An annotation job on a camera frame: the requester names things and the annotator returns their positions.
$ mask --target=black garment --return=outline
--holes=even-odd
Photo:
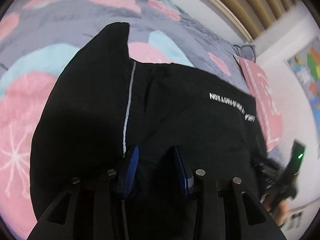
[[[138,145],[140,158],[126,201],[130,239],[190,239],[195,203],[182,197],[170,148],[182,145],[191,168],[240,177],[259,195],[250,156],[266,147],[255,100],[195,68],[134,63],[128,34],[127,23],[106,26],[53,88],[32,140],[34,212],[39,219],[71,178],[97,176],[122,157],[133,80],[125,144]]]

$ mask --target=silver screw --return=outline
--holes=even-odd
[[[236,183],[236,184],[240,184],[240,183],[242,182],[242,180],[241,180],[240,178],[238,178],[238,177],[234,177],[234,178],[232,179],[232,181],[233,181],[234,183]]]
[[[80,181],[80,179],[78,177],[74,177],[71,182],[72,184],[77,184]]]
[[[108,170],[107,173],[109,176],[113,176],[117,173],[117,171],[115,169],[111,169],[111,170]]]
[[[199,175],[199,176],[203,176],[205,174],[205,171],[204,170],[196,170],[196,174]]]

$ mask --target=white stripe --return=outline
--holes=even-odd
[[[125,134],[127,132],[127,123],[129,119],[129,111],[130,111],[130,105],[131,105],[131,95],[132,95],[132,83],[133,83],[133,76],[134,76],[134,71],[136,70],[136,62],[133,63],[133,68],[131,72],[131,79],[130,79],[130,85],[129,85],[129,96],[128,96],[128,104],[127,104],[127,111],[125,112],[125,119],[124,119],[124,126],[123,126],[123,156],[122,158],[125,157]]]

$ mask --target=hand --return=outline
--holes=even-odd
[[[265,201],[262,204],[263,207],[268,212],[270,212],[270,210],[271,210],[272,201],[273,201],[273,199],[270,197],[270,195],[267,195]],[[288,212],[289,212],[288,202],[287,202],[287,200],[283,200],[275,208],[275,210],[274,210],[273,214],[271,214],[271,216],[278,226],[282,226],[286,221]]]

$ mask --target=pink pillow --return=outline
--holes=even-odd
[[[283,126],[265,72],[254,62],[238,57],[250,92],[256,98],[258,120],[267,144],[267,151],[279,145]]]

